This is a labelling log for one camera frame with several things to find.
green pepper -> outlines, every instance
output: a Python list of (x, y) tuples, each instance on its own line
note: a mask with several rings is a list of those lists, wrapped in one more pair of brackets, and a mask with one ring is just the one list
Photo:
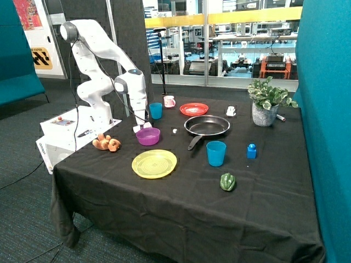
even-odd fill
[(235, 177), (229, 173), (220, 177), (220, 186), (224, 191), (231, 191), (235, 185)]

toy pepper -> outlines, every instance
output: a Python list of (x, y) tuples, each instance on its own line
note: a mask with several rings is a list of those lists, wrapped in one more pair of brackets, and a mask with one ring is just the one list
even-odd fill
[(110, 152), (116, 152), (120, 148), (121, 142), (112, 139), (109, 135), (105, 137), (104, 134), (100, 133), (98, 134), (98, 138), (93, 140), (93, 145), (99, 150), (109, 149)]
[(224, 191), (231, 191), (235, 185), (235, 178), (229, 173), (220, 177), (220, 186)]

black stand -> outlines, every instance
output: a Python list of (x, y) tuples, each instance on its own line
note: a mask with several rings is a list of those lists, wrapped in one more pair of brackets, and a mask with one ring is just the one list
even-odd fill
[(160, 45), (161, 65), (162, 65), (162, 84), (163, 84), (163, 93), (162, 93), (162, 95), (168, 95), (168, 93), (166, 92), (165, 66), (163, 65), (162, 39), (161, 39), (161, 33), (160, 32), (158, 32), (158, 43)]

green leaves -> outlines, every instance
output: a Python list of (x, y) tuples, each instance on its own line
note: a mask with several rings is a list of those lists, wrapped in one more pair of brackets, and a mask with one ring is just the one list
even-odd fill
[(220, 186), (224, 191), (231, 191), (235, 185), (235, 178), (229, 173), (220, 177)]
[(273, 77), (268, 77), (264, 81), (255, 79), (252, 84), (248, 86), (248, 92), (253, 102), (261, 108), (269, 110), (272, 106), (280, 105), (281, 107), (298, 107), (297, 102), (289, 97), (287, 89), (272, 87), (269, 82)]

plant pot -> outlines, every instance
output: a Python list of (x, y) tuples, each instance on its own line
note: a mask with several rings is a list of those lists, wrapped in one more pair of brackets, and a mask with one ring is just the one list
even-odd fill
[(273, 106), (270, 110), (259, 108), (255, 103), (252, 103), (252, 119), (253, 122), (261, 127), (268, 127), (275, 121), (278, 114), (279, 105)]

